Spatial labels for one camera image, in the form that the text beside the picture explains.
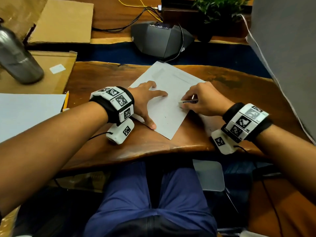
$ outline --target pencil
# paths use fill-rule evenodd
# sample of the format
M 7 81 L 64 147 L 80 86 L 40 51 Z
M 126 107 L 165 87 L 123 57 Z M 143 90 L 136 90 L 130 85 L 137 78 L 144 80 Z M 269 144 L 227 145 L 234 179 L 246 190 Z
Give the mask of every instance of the pencil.
M 67 93 L 66 93 L 66 98 L 65 98 L 65 102 L 64 102 L 64 107 L 63 107 L 63 109 L 66 109 L 66 108 L 67 108 L 68 98 L 69 98 L 69 91 L 67 91 Z

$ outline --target stainless steel bottle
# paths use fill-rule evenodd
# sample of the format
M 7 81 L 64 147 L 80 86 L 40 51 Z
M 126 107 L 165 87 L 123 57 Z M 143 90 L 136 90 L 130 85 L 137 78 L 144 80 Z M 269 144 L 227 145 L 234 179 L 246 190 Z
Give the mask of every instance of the stainless steel bottle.
M 24 48 L 23 43 L 10 29 L 1 26 L 0 18 L 0 65 L 23 84 L 34 83 L 44 76 L 43 69 Z

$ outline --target trousers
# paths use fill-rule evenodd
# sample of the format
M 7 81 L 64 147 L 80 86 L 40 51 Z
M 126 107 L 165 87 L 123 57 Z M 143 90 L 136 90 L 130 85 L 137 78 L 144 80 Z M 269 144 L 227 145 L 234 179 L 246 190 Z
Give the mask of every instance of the trousers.
M 203 230 L 216 236 L 217 224 L 207 206 L 193 168 L 165 173 L 159 206 L 151 208 L 143 161 L 122 166 L 113 173 L 103 201 L 86 224 L 85 237 L 105 237 L 118 224 L 152 215 L 161 215 L 187 230 Z

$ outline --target hand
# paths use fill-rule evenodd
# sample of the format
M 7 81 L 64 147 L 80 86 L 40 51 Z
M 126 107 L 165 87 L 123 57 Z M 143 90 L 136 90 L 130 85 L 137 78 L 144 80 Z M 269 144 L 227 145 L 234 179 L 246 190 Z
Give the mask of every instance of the hand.
M 145 124 L 152 130 L 156 129 L 157 126 L 148 115 L 147 104 L 148 101 L 154 97 L 167 96 L 168 93 L 165 91 L 149 91 L 149 88 L 155 88 L 157 85 L 154 81 L 150 80 L 146 83 L 140 84 L 135 88 L 128 88 L 130 93 L 134 97 L 134 113 L 141 116 Z
M 198 83 L 192 86 L 181 100 L 190 100 L 197 95 L 198 103 L 184 103 L 183 109 L 193 110 L 205 116 L 222 116 L 234 105 L 234 102 L 223 96 L 210 82 Z

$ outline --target wooden desk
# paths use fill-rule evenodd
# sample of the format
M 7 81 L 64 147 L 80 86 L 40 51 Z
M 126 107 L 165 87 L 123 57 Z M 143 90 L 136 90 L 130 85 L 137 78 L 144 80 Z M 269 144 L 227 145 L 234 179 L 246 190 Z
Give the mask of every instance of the wooden desk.
M 257 105 L 270 113 L 275 124 L 308 140 L 290 106 L 272 80 L 222 67 L 176 67 L 212 82 L 221 93 L 234 102 Z M 76 62 L 65 88 L 65 91 L 70 92 L 68 107 L 87 102 L 91 92 L 106 86 L 120 85 L 127 88 L 148 68 L 149 66 L 103 62 Z M 115 145 L 105 135 L 101 135 L 88 141 L 62 171 L 101 167 L 162 153 L 215 151 L 215 147 L 207 138 L 202 121 L 193 112 L 189 112 L 172 140 L 150 130 L 139 121 L 134 120 L 134 123 L 134 130 L 123 144 Z M 106 131 L 110 125 L 106 124 L 97 133 Z M 263 155 L 250 142 L 244 141 L 242 146 L 251 153 Z
M 142 8 L 126 7 L 118 0 L 73 0 L 80 2 L 88 2 L 94 4 L 94 12 L 92 26 L 100 29 L 110 29 L 126 26 L 139 13 Z M 161 0 L 142 0 L 145 5 L 157 7 L 161 4 Z M 140 0 L 121 0 L 121 2 L 129 5 L 141 5 Z M 145 12 L 137 22 L 155 20 L 148 12 Z M 116 43 L 130 40 L 130 27 L 119 33 L 107 33 L 100 31 L 92 31 L 91 43 Z M 225 38 L 213 37 L 212 40 L 247 43 L 244 38 Z

